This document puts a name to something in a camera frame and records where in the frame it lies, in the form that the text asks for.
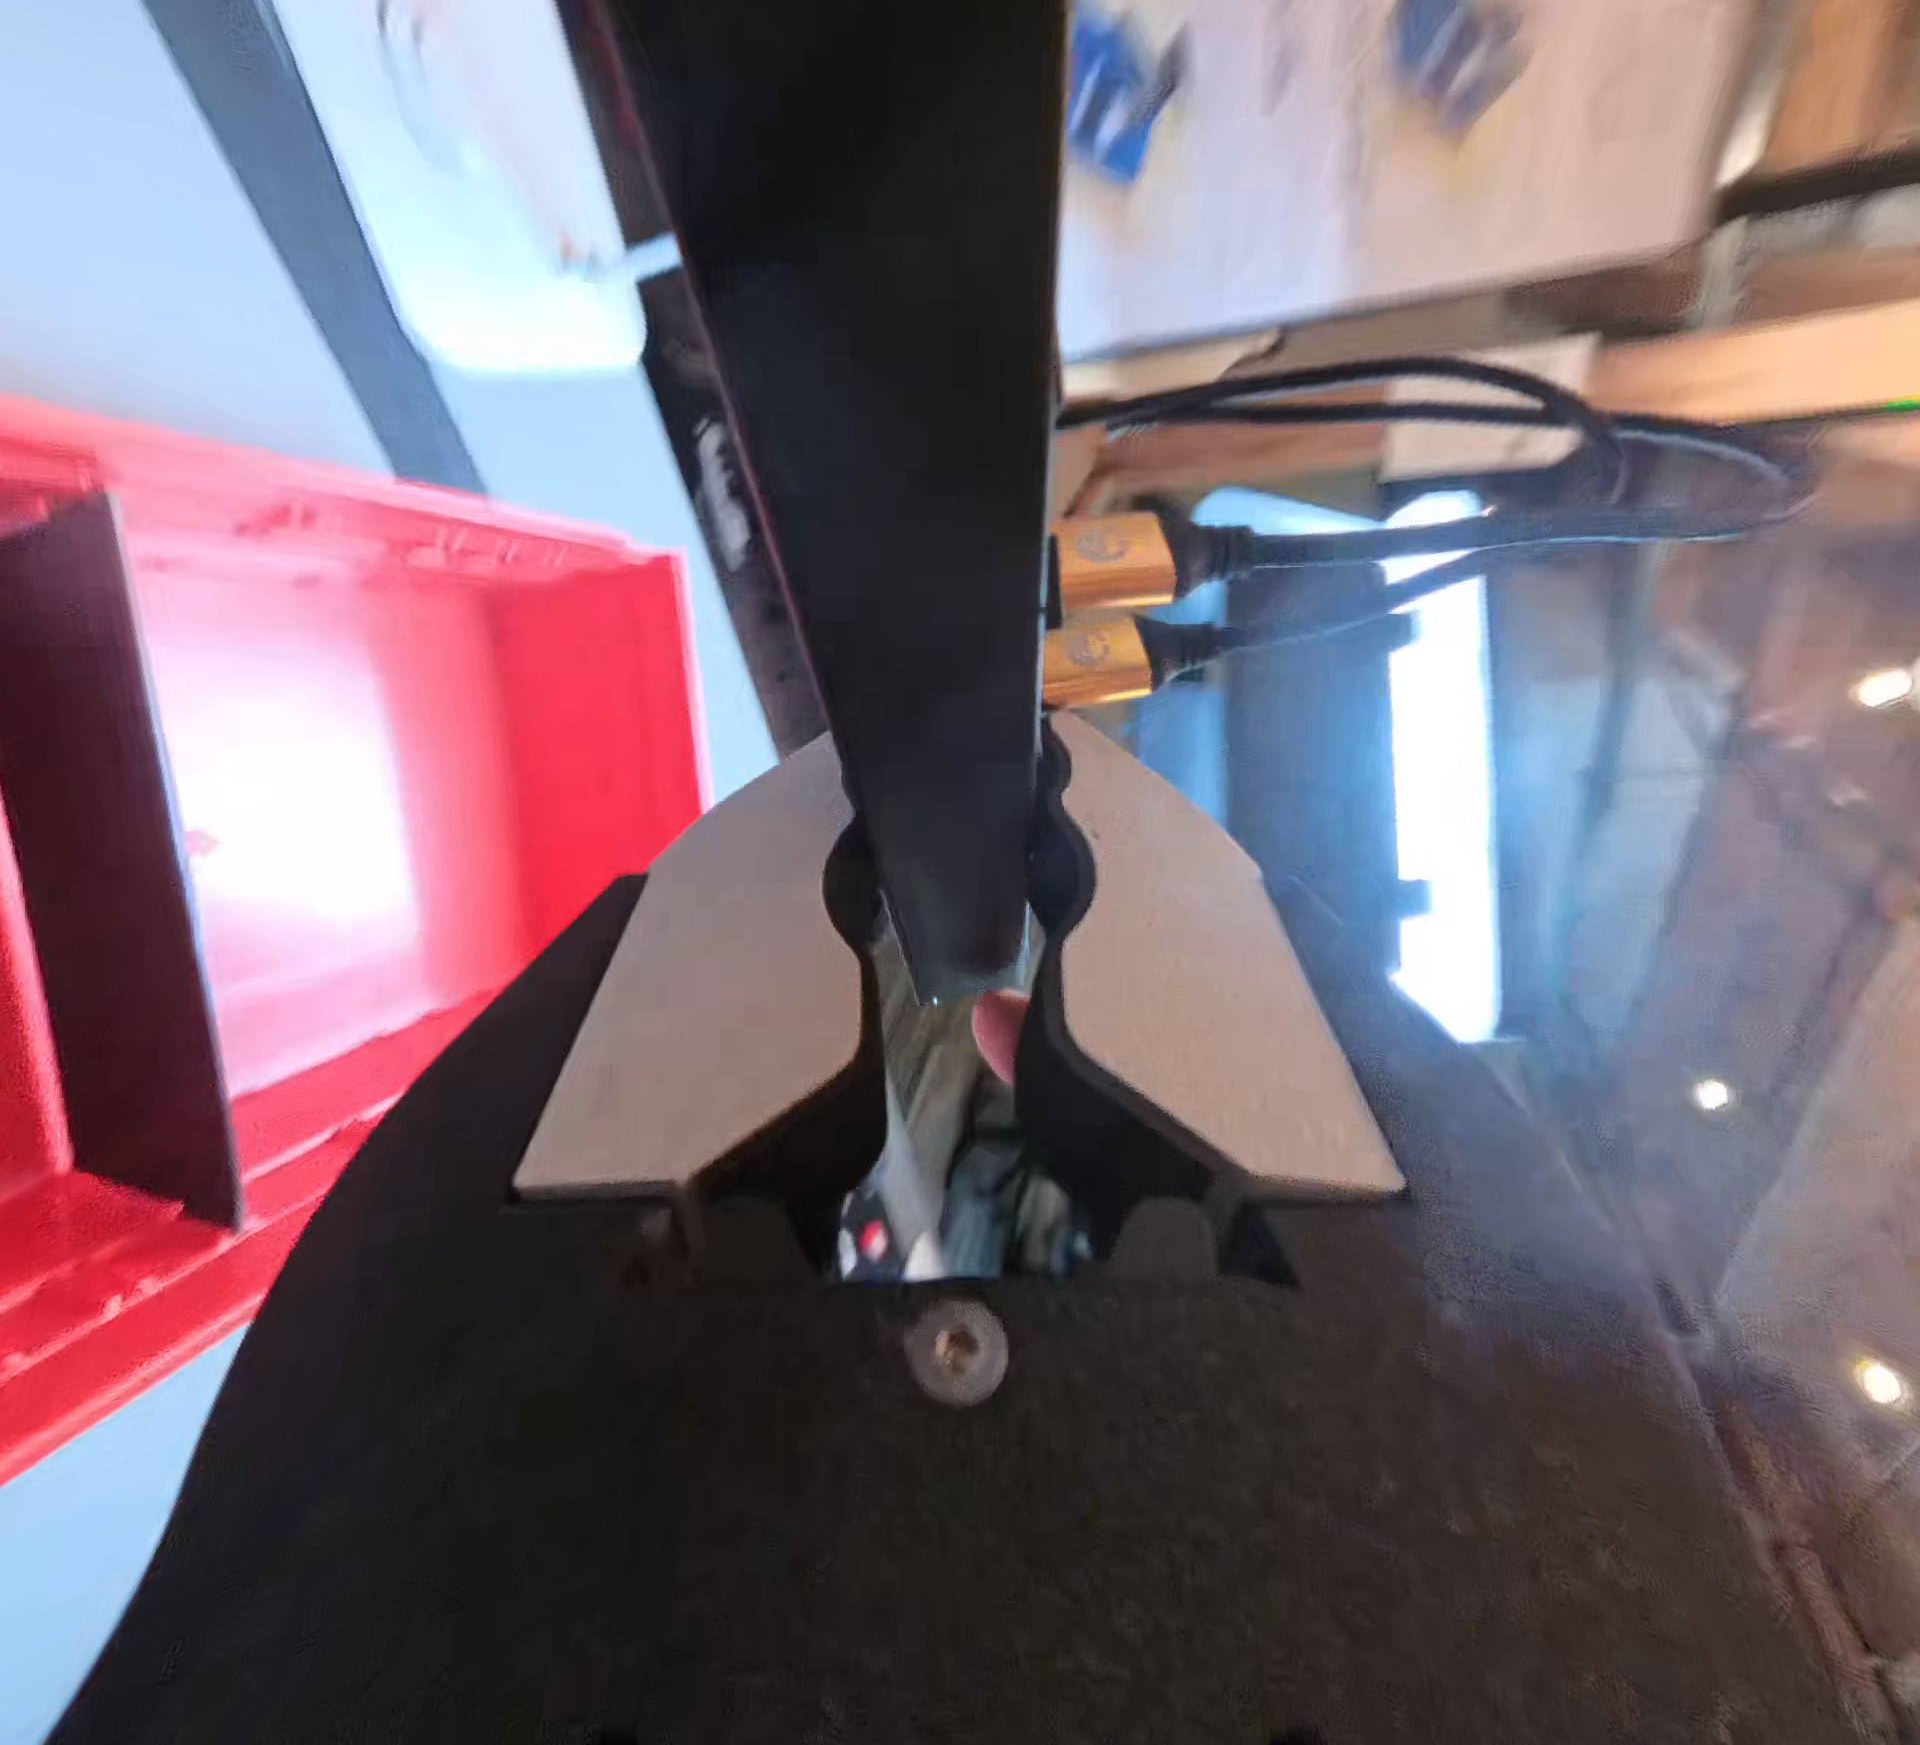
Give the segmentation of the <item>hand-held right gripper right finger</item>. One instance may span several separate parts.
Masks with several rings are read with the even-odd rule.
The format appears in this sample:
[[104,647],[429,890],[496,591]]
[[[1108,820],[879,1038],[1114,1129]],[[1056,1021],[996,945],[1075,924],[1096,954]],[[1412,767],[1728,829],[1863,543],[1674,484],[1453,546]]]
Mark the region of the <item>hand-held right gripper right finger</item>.
[[1072,712],[1044,727],[1030,905],[1018,1109],[1077,1203],[1403,1191],[1256,862]]

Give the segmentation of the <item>black bin divider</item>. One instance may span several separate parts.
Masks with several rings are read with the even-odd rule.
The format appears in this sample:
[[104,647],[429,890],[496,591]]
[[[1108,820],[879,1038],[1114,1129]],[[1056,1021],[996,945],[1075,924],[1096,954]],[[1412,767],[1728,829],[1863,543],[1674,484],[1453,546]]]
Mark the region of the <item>black bin divider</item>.
[[4,537],[1,783],[70,1156],[239,1229],[185,838],[104,492]]

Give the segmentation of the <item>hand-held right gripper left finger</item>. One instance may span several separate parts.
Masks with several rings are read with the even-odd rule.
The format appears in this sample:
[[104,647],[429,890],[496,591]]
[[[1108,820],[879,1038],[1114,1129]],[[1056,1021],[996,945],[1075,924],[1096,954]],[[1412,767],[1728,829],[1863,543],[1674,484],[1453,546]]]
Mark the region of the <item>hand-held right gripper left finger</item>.
[[515,1192],[837,1213],[885,1140],[879,929],[870,846],[821,737],[658,859]]

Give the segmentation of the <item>red plastic bin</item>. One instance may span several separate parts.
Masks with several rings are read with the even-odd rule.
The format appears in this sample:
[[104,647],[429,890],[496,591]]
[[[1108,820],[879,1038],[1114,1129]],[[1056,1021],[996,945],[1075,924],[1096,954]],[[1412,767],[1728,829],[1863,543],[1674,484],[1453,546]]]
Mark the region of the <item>red plastic bin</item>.
[[1,1473],[248,1324],[374,1127],[707,807],[684,557],[4,396],[4,537],[104,492],[183,829],[244,1224],[70,1156],[1,783]]

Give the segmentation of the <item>black usb hub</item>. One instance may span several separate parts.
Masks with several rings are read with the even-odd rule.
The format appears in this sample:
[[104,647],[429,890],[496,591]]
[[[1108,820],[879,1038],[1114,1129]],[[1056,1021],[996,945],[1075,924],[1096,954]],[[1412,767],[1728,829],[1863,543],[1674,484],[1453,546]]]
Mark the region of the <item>black usb hub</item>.
[[1070,0],[603,0],[920,998],[1024,941]]

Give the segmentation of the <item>printed instruction sheet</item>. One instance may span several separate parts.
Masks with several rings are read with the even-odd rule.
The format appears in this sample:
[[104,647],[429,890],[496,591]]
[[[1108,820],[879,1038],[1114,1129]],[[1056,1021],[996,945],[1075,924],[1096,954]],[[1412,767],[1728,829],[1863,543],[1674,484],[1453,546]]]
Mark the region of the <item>printed instruction sheet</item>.
[[1707,220],[1760,0],[1077,0],[1070,362],[1625,265]]

